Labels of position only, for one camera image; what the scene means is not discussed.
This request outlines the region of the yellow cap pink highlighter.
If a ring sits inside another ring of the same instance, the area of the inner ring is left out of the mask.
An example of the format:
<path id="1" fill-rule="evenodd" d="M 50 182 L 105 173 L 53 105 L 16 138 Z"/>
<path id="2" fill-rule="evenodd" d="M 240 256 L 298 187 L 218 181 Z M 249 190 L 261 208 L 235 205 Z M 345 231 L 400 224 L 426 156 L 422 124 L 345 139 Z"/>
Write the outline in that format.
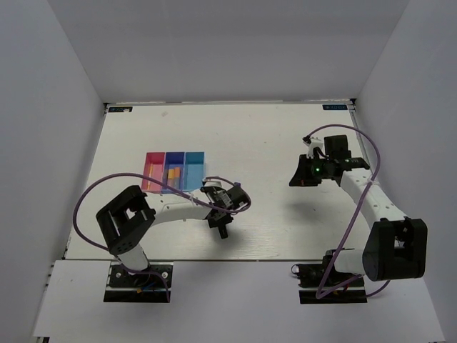
<path id="1" fill-rule="evenodd" d="M 174 187 L 178 189 L 181 183 L 181 168 L 175 167 L 174 168 Z"/>

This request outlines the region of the orange cap clear highlighter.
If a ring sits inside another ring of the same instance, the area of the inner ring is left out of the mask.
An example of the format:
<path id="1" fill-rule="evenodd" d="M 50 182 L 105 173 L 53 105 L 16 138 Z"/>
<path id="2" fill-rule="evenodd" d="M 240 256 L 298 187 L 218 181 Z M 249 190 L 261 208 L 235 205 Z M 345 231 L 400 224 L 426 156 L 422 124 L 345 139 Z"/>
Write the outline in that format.
<path id="1" fill-rule="evenodd" d="M 174 169 L 169 169 L 167 174 L 167 185 L 172 187 L 174 185 Z"/>

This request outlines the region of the thin pink highlighter pen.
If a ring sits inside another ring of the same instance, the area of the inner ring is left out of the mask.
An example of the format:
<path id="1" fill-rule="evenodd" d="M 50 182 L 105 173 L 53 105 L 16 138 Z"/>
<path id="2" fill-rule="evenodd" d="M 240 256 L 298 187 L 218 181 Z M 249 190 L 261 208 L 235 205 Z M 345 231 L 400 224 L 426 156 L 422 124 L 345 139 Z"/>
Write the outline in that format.
<path id="1" fill-rule="evenodd" d="M 152 177 L 152 171 L 153 171 L 153 164 L 149 164 L 149 172 L 148 172 L 148 177 Z M 149 190 L 150 189 L 150 186 L 151 186 L 151 181 L 148 181 L 147 182 L 147 189 Z"/>

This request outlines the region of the green cap black highlighter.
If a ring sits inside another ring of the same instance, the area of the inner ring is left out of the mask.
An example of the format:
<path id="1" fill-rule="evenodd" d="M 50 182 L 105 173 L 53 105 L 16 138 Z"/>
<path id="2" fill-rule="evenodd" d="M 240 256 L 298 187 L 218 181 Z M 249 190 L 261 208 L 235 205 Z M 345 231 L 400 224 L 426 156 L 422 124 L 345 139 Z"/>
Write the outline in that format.
<path id="1" fill-rule="evenodd" d="M 228 231 L 227 231 L 226 227 L 219 227 L 218 231 L 219 231 L 219 236 L 222 239 L 226 239 L 226 238 L 229 237 L 229 234 L 228 234 Z"/>

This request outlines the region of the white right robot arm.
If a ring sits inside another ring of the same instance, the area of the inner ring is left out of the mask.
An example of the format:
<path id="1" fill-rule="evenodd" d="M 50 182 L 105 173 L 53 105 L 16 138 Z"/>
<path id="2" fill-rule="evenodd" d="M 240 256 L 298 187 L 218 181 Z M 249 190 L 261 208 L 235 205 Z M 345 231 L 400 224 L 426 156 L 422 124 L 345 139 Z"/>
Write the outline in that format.
<path id="1" fill-rule="evenodd" d="M 393 204 L 372 180 L 368 163 L 352 156 L 345 135 L 307 136 L 303 142 L 308 151 L 299 157 L 290 186 L 317 187 L 324 180 L 335 181 L 356 203 L 369 228 L 363 249 L 327 252 L 323 278 L 332 285 L 349 274 L 367 276 L 374 282 L 421 278 L 426 269 L 426 223 L 408 217 Z"/>

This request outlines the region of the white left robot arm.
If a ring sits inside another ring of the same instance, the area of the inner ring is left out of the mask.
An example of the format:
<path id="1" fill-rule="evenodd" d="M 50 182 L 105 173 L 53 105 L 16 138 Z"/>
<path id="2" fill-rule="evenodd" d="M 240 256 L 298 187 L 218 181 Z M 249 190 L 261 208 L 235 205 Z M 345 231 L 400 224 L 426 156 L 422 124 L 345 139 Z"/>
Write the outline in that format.
<path id="1" fill-rule="evenodd" d="M 126 267 L 126 276 L 134 284 L 142 285 L 150 279 L 151 268 L 140 241 L 150 227 L 203 220 L 225 239 L 233 215 L 250 204 L 248 194 L 237 184 L 225 190 L 218 182 L 210 182 L 182 195 L 147 195 L 140 187 L 130 186 L 100 209 L 96 220 L 109 253 Z"/>

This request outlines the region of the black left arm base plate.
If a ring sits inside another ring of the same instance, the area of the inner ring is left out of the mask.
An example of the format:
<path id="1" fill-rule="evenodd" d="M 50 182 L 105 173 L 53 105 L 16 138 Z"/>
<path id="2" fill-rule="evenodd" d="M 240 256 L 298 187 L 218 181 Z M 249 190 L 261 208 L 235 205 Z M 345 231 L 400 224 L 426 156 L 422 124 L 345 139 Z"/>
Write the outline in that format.
<path id="1" fill-rule="evenodd" d="M 119 263 L 110 263 L 104 291 L 106 303 L 168 303 L 171 296 L 173 263 L 151 263 L 159 274 L 140 275 L 127 272 Z"/>

